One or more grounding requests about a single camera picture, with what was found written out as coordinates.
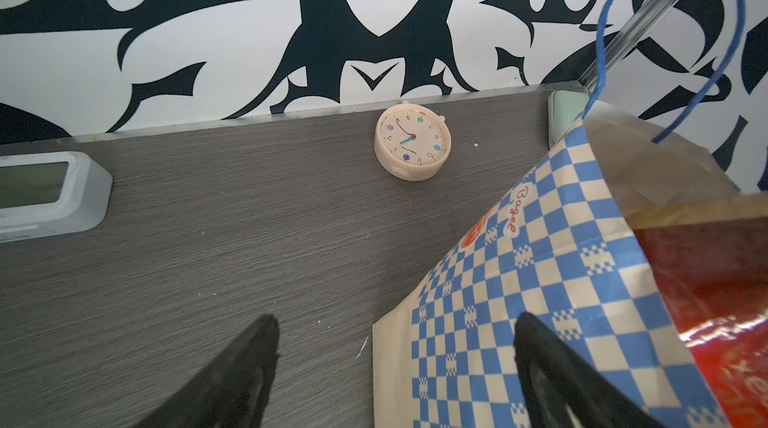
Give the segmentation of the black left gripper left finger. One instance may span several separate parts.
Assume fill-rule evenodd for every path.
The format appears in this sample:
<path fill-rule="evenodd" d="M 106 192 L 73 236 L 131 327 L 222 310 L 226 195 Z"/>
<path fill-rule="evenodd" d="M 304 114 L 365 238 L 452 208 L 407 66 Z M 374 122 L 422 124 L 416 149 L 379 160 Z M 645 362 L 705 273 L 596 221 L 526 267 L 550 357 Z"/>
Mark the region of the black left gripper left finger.
<path fill-rule="evenodd" d="M 274 382 L 278 320 L 259 316 L 138 427 L 259 427 Z"/>

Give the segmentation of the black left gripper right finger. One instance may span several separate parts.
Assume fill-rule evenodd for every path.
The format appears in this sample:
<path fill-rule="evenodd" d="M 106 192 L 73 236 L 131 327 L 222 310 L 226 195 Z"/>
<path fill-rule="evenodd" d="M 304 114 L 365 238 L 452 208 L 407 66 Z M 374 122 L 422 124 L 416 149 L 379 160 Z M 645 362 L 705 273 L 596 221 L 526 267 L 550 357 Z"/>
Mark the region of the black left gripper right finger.
<path fill-rule="evenodd" d="M 536 316 L 515 323 L 516 365 L 533 427 L 659 427 Z"/>

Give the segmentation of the blue checkered paper bag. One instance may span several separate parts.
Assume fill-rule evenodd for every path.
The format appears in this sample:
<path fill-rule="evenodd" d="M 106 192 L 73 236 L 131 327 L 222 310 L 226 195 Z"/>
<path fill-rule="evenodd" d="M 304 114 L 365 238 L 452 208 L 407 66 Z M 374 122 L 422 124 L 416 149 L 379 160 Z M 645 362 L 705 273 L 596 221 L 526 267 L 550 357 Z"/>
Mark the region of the blue checkered paper bag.
<path fill-rule="evenodd" d="M 376 427 L 529 427 L 528 312 L 665 427 L 734 427 L 636 231 L 767 221 L 767 0 L 679 0 L 373 327 Z"/>

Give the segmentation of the red fruit snack bag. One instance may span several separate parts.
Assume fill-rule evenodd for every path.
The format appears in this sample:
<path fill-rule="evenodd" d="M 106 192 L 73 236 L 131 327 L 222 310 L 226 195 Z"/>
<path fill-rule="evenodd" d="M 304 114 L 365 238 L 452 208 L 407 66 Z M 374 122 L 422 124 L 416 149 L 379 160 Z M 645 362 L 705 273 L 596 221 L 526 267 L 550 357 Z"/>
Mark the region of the red fruit snack bag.
<path fill-rule="evenodd" d="M 767 424 L 767 221 L 638 230 L 676 326 L 734 427 Z"/>

